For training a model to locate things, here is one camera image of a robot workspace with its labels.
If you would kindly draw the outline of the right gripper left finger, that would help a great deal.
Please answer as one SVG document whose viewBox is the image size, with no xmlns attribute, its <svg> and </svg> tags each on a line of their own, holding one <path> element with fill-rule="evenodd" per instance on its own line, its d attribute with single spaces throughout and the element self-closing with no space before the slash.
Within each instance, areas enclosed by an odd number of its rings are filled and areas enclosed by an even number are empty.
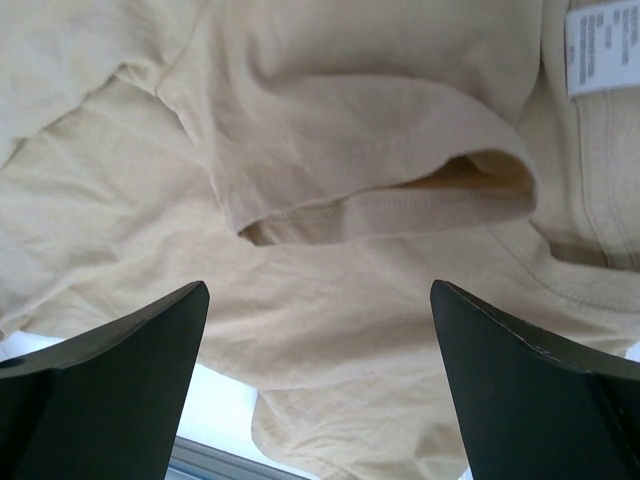
<svg viewBox="0 0 640 480">
<path fill-rule="evenodd" d="M 192 282 L 3 361 L 2 478 L 164 478 L 208 306 L 206 285 Z"/>
</svg>

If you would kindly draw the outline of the beige t shirt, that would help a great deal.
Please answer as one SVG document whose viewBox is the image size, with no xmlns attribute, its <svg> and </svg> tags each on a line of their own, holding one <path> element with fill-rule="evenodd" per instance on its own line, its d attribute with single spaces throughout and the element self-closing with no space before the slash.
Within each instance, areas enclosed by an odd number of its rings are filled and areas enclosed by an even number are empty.
<svg viewBox="0 0 640 480">
<path fill-rule="evenodd" d="M 429 290 L 639 340 L 639 92 L 567 93 L 576 1 L 5 1 L 1 334 L 179 286 L 251 435 L 321 479 L 467 467 Z"/>
</svg>

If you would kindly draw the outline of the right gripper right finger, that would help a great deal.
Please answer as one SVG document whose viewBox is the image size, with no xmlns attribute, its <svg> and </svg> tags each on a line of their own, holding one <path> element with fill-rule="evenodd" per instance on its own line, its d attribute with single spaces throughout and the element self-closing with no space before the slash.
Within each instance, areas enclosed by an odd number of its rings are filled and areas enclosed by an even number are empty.
<svg viewBox="0 0 640 480">
<path fill-rule="evenodd" d="M 636 479 L 639 365 L 437 280 L 430 302 L 476 479 Z"/>
</svg>

